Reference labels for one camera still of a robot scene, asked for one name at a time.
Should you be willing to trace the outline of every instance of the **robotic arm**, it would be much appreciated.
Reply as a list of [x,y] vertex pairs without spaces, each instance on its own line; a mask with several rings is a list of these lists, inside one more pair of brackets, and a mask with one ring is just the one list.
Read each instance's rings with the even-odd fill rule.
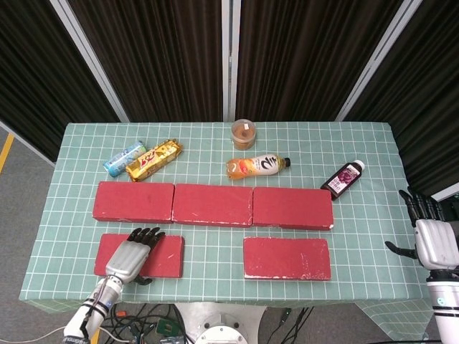
[[137,228],[122,242],[105,268],[106,278],[99,281],[64,329],[62,344],[90,344],[112,305],[120,297],[123,285],[137,282],[147,285],[151,279],[138,275],[156,244],[164,237],[159,227]]
[[430,270],[427,278],[432,308],[442,343],[459,343],[459,249],[453,228],[444,222],[436,200],[412,188],[399,191],[408,208],[415,232],[415,249],[401,249],[391,242],[386,246],[395,254],[418,259]]

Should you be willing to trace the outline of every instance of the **white bottle cap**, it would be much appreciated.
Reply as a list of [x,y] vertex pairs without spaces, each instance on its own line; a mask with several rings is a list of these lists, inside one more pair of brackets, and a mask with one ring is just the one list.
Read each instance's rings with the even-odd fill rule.
[[363,161],[354,160],[354,162],[360,165],[362,171],[365,169],[365,164],[363,163]]

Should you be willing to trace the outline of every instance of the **black curtain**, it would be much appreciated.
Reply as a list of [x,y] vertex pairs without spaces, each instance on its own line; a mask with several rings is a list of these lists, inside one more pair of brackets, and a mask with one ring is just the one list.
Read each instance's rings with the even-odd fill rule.
[[243,1],[236,117],[334,120],[400,4]]
[[422,2],[346,120],[388,122],[427,195],[459,182],[459,1]]
[[222,120],[215,0],[71,0],[131,121]]
[[0,120],[57,159],[68,123],[117,122],[49,1],[0,1]]

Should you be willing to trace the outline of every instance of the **green checkered tablecloth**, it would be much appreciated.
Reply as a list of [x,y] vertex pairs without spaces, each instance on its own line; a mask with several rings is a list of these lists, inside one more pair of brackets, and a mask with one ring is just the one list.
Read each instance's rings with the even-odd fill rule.
[[[48,312],[75,309],[94,289],[100,236],[130,233],[137,226],[97,222],[92,217],[103,168],[136,140],[152,147],[177,138],[184,152],[148,182],[319,188],[345,162],[355,159],[365,171],[333,203],[330,232],[252,227],[162,225],[185,238],[184,276],[156,279],[148,286],[129,284],[127,302],[233,302],[290,306],[355,302],[394,339],[418,339],[431,316],[427,270],[384,248],[390,240],[413,247],[414,236],[397,190],[406,188],[402,162],[386,123],[256,123],[256,144],[238,151],[230,123],[70,124],[49,186],[37,240],[20,299]],[[279,153],[292,166],[275,176],[230,181],[224,163],[234,157]],[[331,281],[245,280],[244,237],[324,238],[331,255]]]

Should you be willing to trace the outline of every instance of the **red block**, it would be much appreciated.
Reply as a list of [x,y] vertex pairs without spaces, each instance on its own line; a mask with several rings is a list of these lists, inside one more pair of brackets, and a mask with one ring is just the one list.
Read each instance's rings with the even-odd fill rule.
[[[128,234],[104,234],[95,258],[94,274],[105,276],[105,266]],[[180,278],[184,263],[184,238],[166,235],[155,246],[143,265],[142,277]]]
[[327,241],[244,238],[244,277],[258,280],[330,280]]
[[93,217],[98,221],[170,224],[174,185],[101,181]]
[[257,187],[253,191],[253,225],[328,231],[333,228],[330,191]]
[[172,221],[203,226],[250,227],[252,188],[177,184]]

